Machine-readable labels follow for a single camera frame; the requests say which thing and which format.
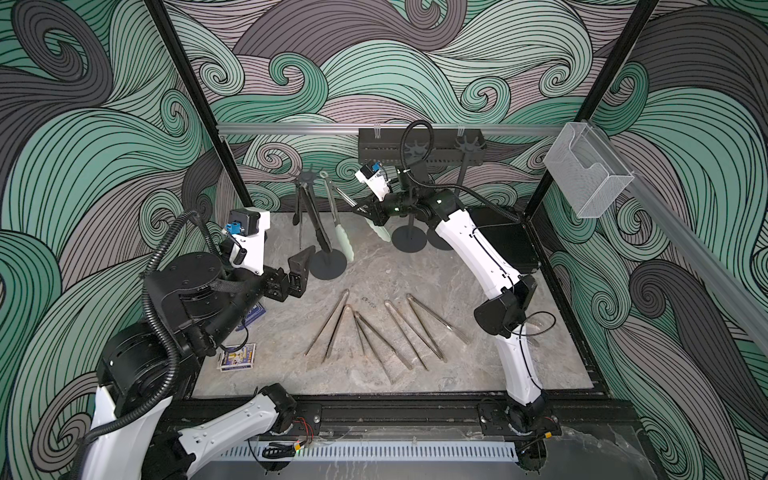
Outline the green metal tongs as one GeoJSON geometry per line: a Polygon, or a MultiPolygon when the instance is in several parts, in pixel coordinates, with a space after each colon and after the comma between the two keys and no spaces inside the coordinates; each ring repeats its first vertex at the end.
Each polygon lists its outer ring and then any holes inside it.
{"type": "Polygon", "coordinates": [[[336,239],[347,261],[353,262],[355,259],[354,250],[350,242],[349,236],[340,220],[340,215],[339,215],[338,207],[336,205],[335,195],[338,195],[342,200],[344,200],[351,207],[356,207],[357,202],[353,200],[345,192],[343,192],[339,187],[337,187],[326,172],[320,171],[319,177],[324,182],[326,192],[328,195],[328,201],[329,201],[330,210],[333,218],[336,239]]]}

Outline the black metal tongs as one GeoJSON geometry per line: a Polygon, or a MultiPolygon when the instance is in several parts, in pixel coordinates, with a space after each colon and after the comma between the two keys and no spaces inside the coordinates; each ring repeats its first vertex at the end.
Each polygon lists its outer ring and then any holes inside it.
{"type": "Polygon", "coordinates": [[[294,226],[299,225],[303,219],[303,213],[306,212],[309,215],[311,224],[313,225],[314,232],[318,244],[321,250],[325,253],[332,251],[331,242],[327,232],[325,231],[321,219],[318,207],[315,202],[313,187],[307,183],[297,180],[296,185],[296,206],[293,214],[292,224],[294,226]]]}

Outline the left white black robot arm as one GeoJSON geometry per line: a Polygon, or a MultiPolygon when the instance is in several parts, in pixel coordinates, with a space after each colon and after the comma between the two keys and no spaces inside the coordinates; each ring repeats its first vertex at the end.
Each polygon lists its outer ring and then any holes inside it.
{"type": "Polygon", "coordinates": [[[278,383],[200,425],[166,432],[157,426],[262,297],[304,294],[313,252],[308,247],[290,257],[287,270],[268,267],[261,275],[230,269],[210,252],[161,268],[166,251],[153,253],[143,274],[142,320],[114,335],[99,357],[93,424],[68,478],[189,479],[254,436],[288,431],[297,402],[278,383]]]}

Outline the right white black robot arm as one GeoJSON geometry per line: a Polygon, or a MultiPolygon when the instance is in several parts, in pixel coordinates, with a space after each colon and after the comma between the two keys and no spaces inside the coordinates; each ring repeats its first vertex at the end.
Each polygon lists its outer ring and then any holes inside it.
{"type": "Polygon", "coordinates": [[[494,339],[505,376],[512,429],[534,439],[559,434],[559,422],[547,406],[528,345],[526,309],[537,288],[535,279],[520,273],[495,250],[450,189],[372,193],[353,210],[375,226],[385,225],[394,216],[413,215],[452,247],[486,296],[473,315],[494,339]]]}

